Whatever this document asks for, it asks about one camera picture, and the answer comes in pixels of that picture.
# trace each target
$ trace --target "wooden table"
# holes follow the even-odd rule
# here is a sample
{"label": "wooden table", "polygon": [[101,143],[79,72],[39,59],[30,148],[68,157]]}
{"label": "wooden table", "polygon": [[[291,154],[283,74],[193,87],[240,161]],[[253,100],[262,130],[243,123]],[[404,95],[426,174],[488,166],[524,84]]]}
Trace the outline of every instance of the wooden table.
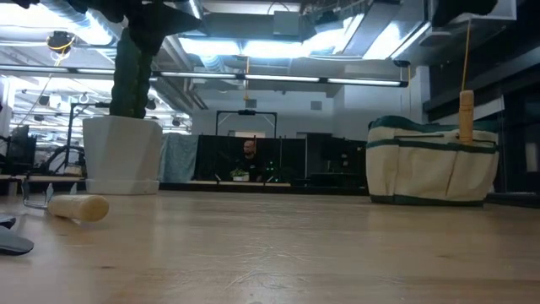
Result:
{"label": "wooden table", "polygon": [[538,304],[540,212],[254,193],[109,197],[79,224],[20,204],[1,303]]}

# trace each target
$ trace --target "plant pot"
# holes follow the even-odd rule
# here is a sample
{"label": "plant pot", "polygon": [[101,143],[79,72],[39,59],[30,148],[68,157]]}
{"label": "plant pot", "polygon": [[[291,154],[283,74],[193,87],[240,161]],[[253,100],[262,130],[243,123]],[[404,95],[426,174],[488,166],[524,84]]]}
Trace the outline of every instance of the plant pot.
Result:
{"label": "plant pot", "polygon": [[93,194],[156,194],[162,129],[158,123],[127,117],[83,120],[84,153]]}

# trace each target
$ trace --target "cylindrical wooden object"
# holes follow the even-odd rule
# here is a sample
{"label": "cylindrical wooden object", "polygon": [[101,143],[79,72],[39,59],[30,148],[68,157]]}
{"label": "cylindrical wooden object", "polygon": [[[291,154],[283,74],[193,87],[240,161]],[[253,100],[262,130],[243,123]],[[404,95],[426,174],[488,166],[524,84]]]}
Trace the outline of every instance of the cylindrical wooden object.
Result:
{"label": "cylindrical wooden object", "polygon": [[74,220],[97,221],[109,212],[109,203],[99,195],[58,195],[47,205],[51,214]]}
{"label": "cylindrical wooden object", "polygon": [[459,139],[463,144],[473,143],[474,92],[464,90],[459,94]]}

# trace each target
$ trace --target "man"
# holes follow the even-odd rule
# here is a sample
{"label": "man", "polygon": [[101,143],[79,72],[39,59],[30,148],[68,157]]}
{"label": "man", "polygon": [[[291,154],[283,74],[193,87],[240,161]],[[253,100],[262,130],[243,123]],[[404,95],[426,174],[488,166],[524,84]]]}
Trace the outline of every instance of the man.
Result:
{"label": "man", "polygon": [[262,182],[262,171],[264,164],[257,157],[255,152],[255,142],[246,140],[244,142],[244,157],[238,160],[238,169],[250,174],[250,182]]}

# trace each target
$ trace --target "fluorescent light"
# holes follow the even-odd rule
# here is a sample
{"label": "fluorescent light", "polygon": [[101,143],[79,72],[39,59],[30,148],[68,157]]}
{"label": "fluorescent light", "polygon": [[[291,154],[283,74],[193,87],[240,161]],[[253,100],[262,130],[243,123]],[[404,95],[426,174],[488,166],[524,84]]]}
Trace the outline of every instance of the fluorescent light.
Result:
{"label": "fluorescent light", "polygon": [[193,17],[200,19],[201,14],[199,13],[197,5],[195,4],[195,0],[189,0],[189,5],[192,7]]}
{"label": "fluorescent light", "polygon": [[106,75],[113,75],[115,73],[115,70],[113,69],[103,69],[103,68],[78,68],[77,71],[79,73],[89,73],[89,74],[106,74]]}
{"label": "fluorescent light", "polygon": [[[22,124],[19,127],[29,126],[31,129],[36,130],[52,130],[52,131],[67,131],[68,126],[51,126],[51,125],[37,125],[37,124]],[[9,124],[10,128],[16,128],[17,123]],[[72,131],[83,131],[83,127],[73,126]]]}
{"label": "fluorescent light", "polygon": [[403,43],[395,52],[393,52],[391,55],[390,55],[390,58],[392,59],[395,59],[396,57],[398,57],[399,55],[401,55],[405,50],[407,50],[412,44],[413,42],[415,42],[423,33],[425,33],[426,30],[428,30],[429,28],[431,27],[431,23],[430,22],[427,22],[426,24],[424,24],[420,30],[418,30],[416,33],[414,33],[414,35],[407,39],[405,41],[405,43]]}
{"label": "fluorescent light", "polygon": [[372,80],[372,79],[328,79],[329,84],[360,84],[360,85],[381,85],[400,86],[400,81]]}
{"label": "fluorescent light", "polygon": [[184,51],[198,56],[238,55],[236,41],[180,38]]}
{"label": "fluorescent light", "polygon": [[249,41],[243,54],[254,58],[298,58],[309,52],[300,42]]}
{"label": "fluorescent light", "polygon": [[391,22],[382,33],[373,41],[368,51],[362,56],[363,59],[387,59],[407,38],[401,37],[399,27]]}
{"label": "fluorescent light", "polygon": [[282,81],[300,81],[300,82],[319,82],[318,77],[297,77],[297,76],[277,76],[277,75],[255,75],[247,74],[248,80],[282,80]]}
{"label": "fluorescent light", "polygon": [[345,47],[347,47],[348,43],[353,38],[354,33],[356,33],[356,30],[359,28],[360,23],[362,23],[364,16],[364,14],[357,14],[356,16],[349,17],[343,21],[343,27],[346,28],[346,30],[341,39],[334,47],[333,54],[343,52]]}
{"label": "fluorescent light", "polygon": [[42,72],[42,73],[67,73],[67,68],[36,67],[24,65],[0,64],[0,71],[12,72]]}
{"label": "fluorescent light", "polygon": [[192,73],[192,72],[161,72],[165,77],[181,77],[194,79],[236,79],[232,73]]}

